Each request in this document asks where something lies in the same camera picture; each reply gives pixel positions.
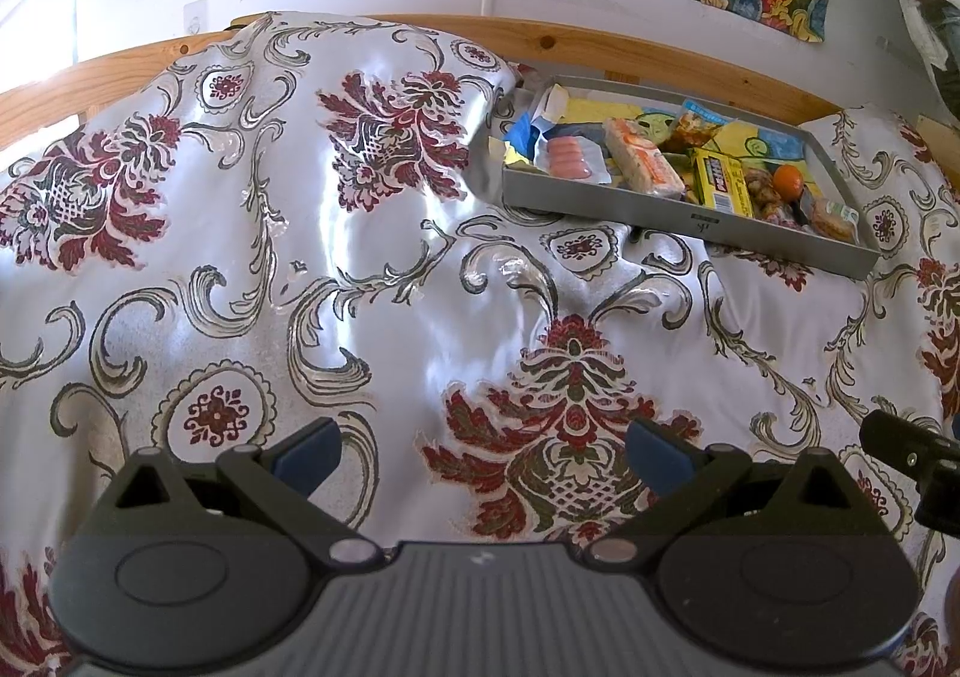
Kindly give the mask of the packaged round biscuit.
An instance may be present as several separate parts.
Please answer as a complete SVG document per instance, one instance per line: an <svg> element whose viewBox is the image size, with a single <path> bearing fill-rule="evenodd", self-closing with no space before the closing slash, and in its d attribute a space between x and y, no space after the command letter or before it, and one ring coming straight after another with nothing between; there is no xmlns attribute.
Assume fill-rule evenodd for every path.
<svg viewBox="0 0 960 677"><path fill-rule="evenodd" d="M804 215L809 225L825 238L850 245L859 243L859 212L843 202L812 196L804 202Z"/></svg>

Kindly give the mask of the orange tangerine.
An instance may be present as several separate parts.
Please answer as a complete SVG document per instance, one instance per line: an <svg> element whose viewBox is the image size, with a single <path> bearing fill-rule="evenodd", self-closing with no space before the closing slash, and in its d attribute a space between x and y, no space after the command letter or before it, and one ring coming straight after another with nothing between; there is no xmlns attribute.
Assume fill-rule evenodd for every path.
<svg viewBox="0 0 960 677"><path fill-rule="evenodd" d="M784 202L797 202L804 193L804 173L794 163L783 163L773 173L773 188Z"/></svg>

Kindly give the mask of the yellow snack box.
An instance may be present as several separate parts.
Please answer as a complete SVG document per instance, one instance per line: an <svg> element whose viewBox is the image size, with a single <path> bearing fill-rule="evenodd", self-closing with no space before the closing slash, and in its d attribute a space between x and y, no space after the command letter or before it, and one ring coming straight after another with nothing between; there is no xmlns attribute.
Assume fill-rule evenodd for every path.
<svg viewBox="0 0 960 677"><path fill-rule="evenodd" d="M754 217L740 161L706 149L693 150L692 158L695 191L701 206L737 217Z"/></svg>

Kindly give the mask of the brown nut snack packet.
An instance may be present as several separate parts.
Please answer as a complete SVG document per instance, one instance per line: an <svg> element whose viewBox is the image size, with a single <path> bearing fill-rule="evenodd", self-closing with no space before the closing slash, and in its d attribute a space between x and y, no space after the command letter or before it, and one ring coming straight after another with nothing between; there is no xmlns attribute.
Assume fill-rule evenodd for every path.
<svg viewBox="0 0 960 677"><path fill-rule="evenodd" d="M773 175L770 172L763 168L748 168L745 172L745 183L755 218L778 227L799 227L793 209L773 186Z"/></svg>

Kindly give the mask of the orange white snack pack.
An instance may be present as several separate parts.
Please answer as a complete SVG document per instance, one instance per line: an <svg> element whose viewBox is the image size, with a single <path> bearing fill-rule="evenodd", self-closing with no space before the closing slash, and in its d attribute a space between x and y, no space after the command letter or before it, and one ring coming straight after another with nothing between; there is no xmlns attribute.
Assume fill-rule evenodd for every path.
<svg viewBox="0 0 960 677"><path fill-rule="evenodd" d="M685 183L662 155L659 147L641 133L633 119L604 121L605 147L622 173L628 188L648 196L680 199Z"/></svg>

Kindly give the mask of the grey tray with painted bottom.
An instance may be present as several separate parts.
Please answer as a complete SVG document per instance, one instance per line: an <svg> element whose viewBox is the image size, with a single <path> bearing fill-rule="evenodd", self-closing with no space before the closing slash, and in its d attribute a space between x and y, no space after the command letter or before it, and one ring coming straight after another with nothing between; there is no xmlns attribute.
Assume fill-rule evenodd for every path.
<svg viewBox="0 0 960 677"><path fill-rule="evenodd" d="M466 181L480 199L675 233L864 278L880 253L811 133L697 95L553 76L482 128Z"/></svg>

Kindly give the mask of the pink sausage pack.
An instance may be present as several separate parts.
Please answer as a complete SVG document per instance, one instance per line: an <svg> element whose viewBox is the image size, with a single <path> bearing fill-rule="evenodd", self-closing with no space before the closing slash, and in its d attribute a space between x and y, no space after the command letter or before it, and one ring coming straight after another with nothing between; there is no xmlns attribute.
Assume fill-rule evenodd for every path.
<svg viewBox="0 0 960 677"><path fill-rule="evenodd" d="M590 184L612 183L604 150L584 136L540 139L535 145L534 167L551 178Z"/></svg>

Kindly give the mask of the blue plastic wrapper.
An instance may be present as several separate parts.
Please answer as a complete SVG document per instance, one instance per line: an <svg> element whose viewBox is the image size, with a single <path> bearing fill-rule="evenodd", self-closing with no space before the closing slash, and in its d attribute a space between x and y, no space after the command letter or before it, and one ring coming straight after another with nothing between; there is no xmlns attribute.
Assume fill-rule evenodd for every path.
<svg viewBox="0 0 960 677"><path fill-rule="evenodd" d="M537 144L555 128L556 122L550 121L550 119L523 113L509 126L508 131L506 131L505 142L519 157L527 161L534 161Z"/></svg>

